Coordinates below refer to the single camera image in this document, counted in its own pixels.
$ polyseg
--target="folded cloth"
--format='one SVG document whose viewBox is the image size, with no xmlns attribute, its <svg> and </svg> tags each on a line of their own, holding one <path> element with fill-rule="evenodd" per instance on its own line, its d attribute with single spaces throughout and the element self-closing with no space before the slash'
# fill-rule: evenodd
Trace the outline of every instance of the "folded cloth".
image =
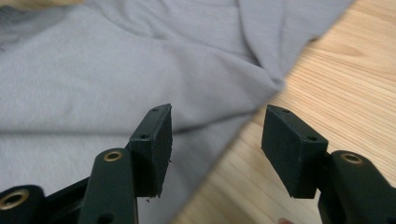
<svg viewBox="0 0 396 224">
<path fill-rule="evenodd" d="M 173 106 L 166 223 L 252 114 L 281 91 L 304 45 L 350 0 L 88 0 L 41 11 L 0 7 L 0 190 L 47 194 L 124 147 L 147 111 Z"/>
</svg>

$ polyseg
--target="cloth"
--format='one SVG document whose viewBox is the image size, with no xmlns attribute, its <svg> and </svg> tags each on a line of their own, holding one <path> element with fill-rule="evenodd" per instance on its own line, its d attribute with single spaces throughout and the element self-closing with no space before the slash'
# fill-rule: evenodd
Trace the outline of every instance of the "cloth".
<svg viewBox="0 0 396 224">
<path fill-rule="evenodd" d="M 51 194 L 124 147 L 154 106 L 172 104 L 174 146 L 161 199 L 141 223 L 167 223 L 226 144 L 284 87 L 310 40 L 350 0 L 88 0 L 0 8 L 0 190 Z"/>
</svg>

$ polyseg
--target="tabletop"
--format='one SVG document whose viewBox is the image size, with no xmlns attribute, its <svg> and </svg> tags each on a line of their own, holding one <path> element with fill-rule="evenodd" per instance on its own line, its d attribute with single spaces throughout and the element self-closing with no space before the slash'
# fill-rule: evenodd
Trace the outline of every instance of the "tabletop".
<svg viewBox="0 0 396 224">
<path fill-rule="evenodd" d="M 396 187 L 396 1 L 359 0 L 310 43 L 271 105 L 326 137 L 328 151 L 371 160 Z M 173 223 L 321 223 L 315 200 L 292 199 L 261 150 L 264 105 Z"/>
</svg>

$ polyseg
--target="wooden floor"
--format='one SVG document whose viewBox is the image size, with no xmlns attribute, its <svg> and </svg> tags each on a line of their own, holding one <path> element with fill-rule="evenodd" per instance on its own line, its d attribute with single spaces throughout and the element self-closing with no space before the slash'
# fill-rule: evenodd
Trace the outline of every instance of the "wooden floor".
<svg viewBox="0 0 396 224">
<path fill-rule="evenodd" d="M 396 187 L 396 1 L 359 0 L 308 46 L 272 102 L 369 158 Z M 289 198 L 262 153 L 265 106 L 174 223 L 320 223 L 316 200 Z"/>
</svg>

